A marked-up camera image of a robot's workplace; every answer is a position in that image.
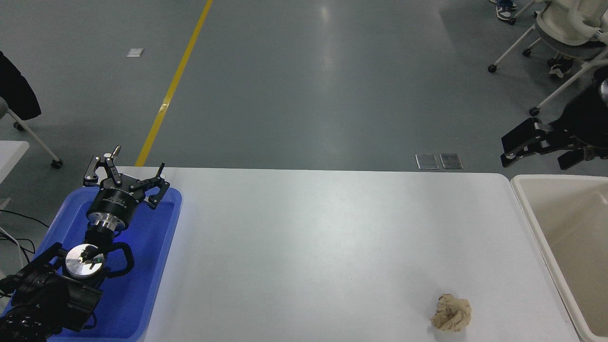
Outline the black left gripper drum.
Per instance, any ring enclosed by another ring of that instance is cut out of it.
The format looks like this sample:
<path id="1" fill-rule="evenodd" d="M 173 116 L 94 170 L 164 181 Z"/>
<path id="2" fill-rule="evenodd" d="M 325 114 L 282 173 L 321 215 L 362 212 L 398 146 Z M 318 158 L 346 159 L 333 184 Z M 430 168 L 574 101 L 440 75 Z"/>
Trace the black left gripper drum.
<path id="1" fill-rule="evenodd" d="M 100 184 L 89 210 L 87 219 L 91 223 L 99 221 L 104 216 L 113 216 L 124 224 L 130 224 L 139 202 L 144 198 L 143 190 L 131 189 L 139 180 L 133 177 L 123 177 L 119 185 L 111 178 L 106 178 Z"/>

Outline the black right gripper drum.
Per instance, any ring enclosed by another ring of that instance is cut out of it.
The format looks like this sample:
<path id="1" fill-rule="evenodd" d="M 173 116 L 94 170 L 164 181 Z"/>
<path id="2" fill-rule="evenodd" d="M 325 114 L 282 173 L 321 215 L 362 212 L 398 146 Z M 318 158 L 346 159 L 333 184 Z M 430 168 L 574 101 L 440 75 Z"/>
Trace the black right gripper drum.
<path id="1" fill-rule="evenodd" d="M 586 144 L 608 143 L 607 91 L 602 85 L 586 87 L 566 104 L 553 126 Z"/>

